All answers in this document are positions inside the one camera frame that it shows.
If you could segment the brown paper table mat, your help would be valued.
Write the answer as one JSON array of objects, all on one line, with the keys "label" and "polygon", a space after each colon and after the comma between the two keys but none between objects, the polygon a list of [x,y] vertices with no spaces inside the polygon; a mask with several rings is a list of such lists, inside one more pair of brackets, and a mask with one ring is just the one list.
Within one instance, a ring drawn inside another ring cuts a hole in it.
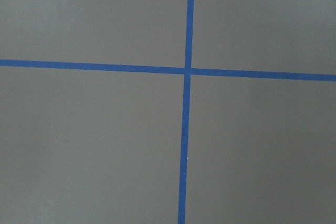
[{"label": "brown paper table mat", "polygon": [[335,0],[1,0],[1,223],[335,223]]}]

